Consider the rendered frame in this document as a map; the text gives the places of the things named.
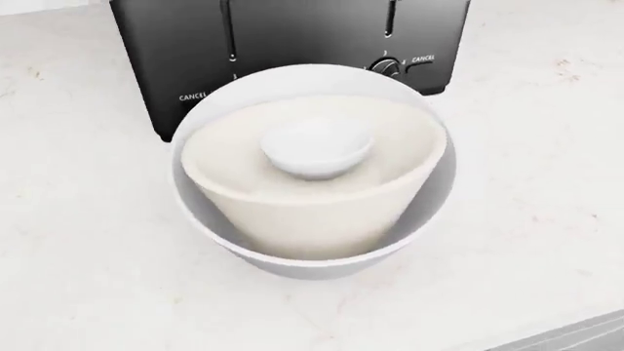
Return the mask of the small white bowl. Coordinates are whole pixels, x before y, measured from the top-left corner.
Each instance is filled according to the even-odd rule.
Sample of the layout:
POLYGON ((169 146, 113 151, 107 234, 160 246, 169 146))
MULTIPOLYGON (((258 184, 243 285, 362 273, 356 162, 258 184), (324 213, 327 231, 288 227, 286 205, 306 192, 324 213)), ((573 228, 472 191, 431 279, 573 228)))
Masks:
POLYGON ((371 128, 356 119, 314 118, 269 129, 259 146, 276 169, 304 180, 329 180, 350 172, 370 154, 371 128))

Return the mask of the medium cream bowl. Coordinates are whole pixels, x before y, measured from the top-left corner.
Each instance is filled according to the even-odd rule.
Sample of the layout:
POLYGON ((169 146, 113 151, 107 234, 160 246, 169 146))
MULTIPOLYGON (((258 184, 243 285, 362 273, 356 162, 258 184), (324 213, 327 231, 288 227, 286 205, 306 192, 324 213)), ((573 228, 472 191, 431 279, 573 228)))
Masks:
POLYGON ((386 98, 309 96, 227 113, 184 143, 186 175, 262 254, 339 259, 370 251, 440 162, 448 135, 421 107, 386 98), (362 122, 374 138, 364 162, 333 180, 300 180, 260 149, 271 128, 310 117, 362 122))

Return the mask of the large white bowl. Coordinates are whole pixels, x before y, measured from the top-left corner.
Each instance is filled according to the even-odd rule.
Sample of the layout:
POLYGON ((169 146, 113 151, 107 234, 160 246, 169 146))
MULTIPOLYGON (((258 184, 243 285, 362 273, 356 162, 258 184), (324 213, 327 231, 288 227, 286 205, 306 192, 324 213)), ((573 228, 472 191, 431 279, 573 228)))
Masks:
POLYGON ((435 227, 456 180, 457 157, 453 143, 447 146, 428 180, 381 242, 368 253, 344 259, 282 259, 255 251, 251 242, 201 193, 182 169, 180 159, 186 140, 198 128, 227 113, 277 98, 346 93, 389 98, 428 113, 435 111, 420 93, 407 85, 362 68, 307 63, 265 69, 238 78, 199 101, 174 133, 171 142, 172 187, 187 218, 218 245, 250 265, 296 280, 335 280, 357 274, 405 248, 422 233, 435 227))

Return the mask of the black toaster dial knob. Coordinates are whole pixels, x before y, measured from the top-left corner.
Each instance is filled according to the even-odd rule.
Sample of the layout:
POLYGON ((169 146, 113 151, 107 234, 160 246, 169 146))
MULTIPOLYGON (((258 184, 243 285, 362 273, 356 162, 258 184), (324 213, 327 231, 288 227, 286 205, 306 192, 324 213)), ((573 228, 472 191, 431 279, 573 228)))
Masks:
POLYGON ((403 75, 402 68, 402 63, 395 58, 381 58, 370 66, 369 71, 399 80, 403 75))

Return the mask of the black four-slot toaster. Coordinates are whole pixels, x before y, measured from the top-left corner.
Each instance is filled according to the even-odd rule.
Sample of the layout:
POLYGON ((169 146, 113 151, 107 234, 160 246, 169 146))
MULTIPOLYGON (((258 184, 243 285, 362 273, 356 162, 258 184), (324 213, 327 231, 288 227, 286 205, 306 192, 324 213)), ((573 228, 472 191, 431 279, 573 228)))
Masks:
POLYGON ((264 69, 402 63, 424 96, 449 84, 472 0, 109 0, 164 142, 192 107, 264 69))

